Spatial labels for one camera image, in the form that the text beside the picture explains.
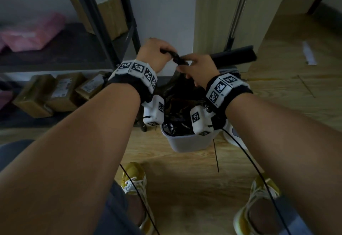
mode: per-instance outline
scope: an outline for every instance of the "forearm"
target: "forearm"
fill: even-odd
[[[327,227],[338,230],[342,206],[337,196],[342,189],[341,133],[252,94],[235,98],[226,115],[309,226],[318,234],[334,234]]]
[[[25,149],[0,173],[0,205],[3,214],[19,209],[13,221],[27,226],[6,227],[92,234],[139,105],[132,86],[111,84]]]

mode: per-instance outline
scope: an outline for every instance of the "shoe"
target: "shoe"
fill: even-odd
[[[155,223],[153,213],[147,202],[147,196],[146,196],[147,181],[146,181],[146,174],[145,174],[144,169],[137,162],[128,163],[126,166],[124,166],[124,169],[129,175],[129,177],[131,178],[135,187],[138,189],[138,192],[141,195],[141,198],[143,199],[143,202],[148,210],[148,213],[150,214],[153,222]],[[122,180],[121,180],[121,187],[123,191],[125,192],[125,194],[137,195],[138,193],[135,190],[132,182],[129,180],[128,176],[124,172],[122,174]],[[139,228],[144,234],[152,235],[152,233],[154,232],[154,227],[152,225],[151,219],[148,217],[146,213],[145,213],[145,216],[146,217]]]
[[[262,174],[266,184],[274,199],[280,196],[280,190],[276,184],[268,177],[265,173]],[[258,176],[252,183],[251,195],[248,203],[237,212],[234,217],[233,225],[237,235],[260,235],[251,225],[249,220],[249,209],[250,207],[260,198],[270,200],[270,195],[262,181],[261,177]]]

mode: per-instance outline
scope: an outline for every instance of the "cardboard box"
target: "cardboard box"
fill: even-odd
[[[80,72],[58,75],[46,104],[56,112],[75,111],[84,103],[75,89],[85,80]]]
[[[76,88],[76,92],[79,93],[80,96],[89,100],[95,96],[100,90],[102,90],[104,80],[102,76],[106,72],[100,71],[93,75],[90,79],[85,81],[79,87]]]
[[[53,116],[53,110],[45,102],[54,85],[52,75],[34,75],[13,103],[33,118]]]
[[[70,0],[87,32],[95,34],[79,0]],[[111,40],[128,31],[120,0],[96,0]]]

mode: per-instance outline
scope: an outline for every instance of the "hand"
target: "hand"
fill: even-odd
[[[185,60],[192,60],[191,65],[179,65],[178,72],[186,74],[186,78],[193,78],[195,86],[207,88],[208,82],[215,76],[220,75],[214,61],[209,55],[189,54],[182,56]]]
[[[169,53],[162,54],[160,49],[177,52],[169,43],[158,38],[149,38],[140,48],[136,59],[148,63],[156,73],[159,73],[166,63],[172,59]]]

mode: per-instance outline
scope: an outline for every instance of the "shorts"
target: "shorts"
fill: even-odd
[[[21,140],[0,146],[0,171],[32,142],[33,140]],[[286,197],[277,198],[276,204],[292,235],[312,235]],[[114,181],[94,234],[142,235],[140,229],[129,220],[126,214],[127,207],[125,193]],[[287,235],[286,230],[279,235]]]

